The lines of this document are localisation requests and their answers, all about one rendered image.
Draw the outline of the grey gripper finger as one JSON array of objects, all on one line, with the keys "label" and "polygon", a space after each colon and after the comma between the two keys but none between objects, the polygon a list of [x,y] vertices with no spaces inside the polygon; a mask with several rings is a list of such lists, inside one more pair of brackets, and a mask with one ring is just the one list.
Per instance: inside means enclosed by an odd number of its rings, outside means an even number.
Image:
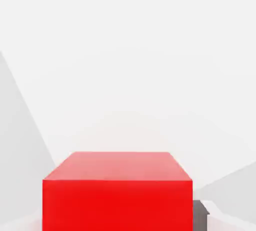
[{"label": "grey gripper finger", "polygon": [[200,200],[194,200],[193,231],[232,231],[232,225],[220,215],[210,213]]}]

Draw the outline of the small red cube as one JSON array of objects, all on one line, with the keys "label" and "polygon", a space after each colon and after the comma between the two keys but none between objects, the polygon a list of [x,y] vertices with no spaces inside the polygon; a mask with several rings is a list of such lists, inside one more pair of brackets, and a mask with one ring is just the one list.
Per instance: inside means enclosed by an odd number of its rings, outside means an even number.
[{"label": "small red cube", "polygon": [[42,181],[42,231],[193,231],[193,181],[168,152],[74,152]]}]

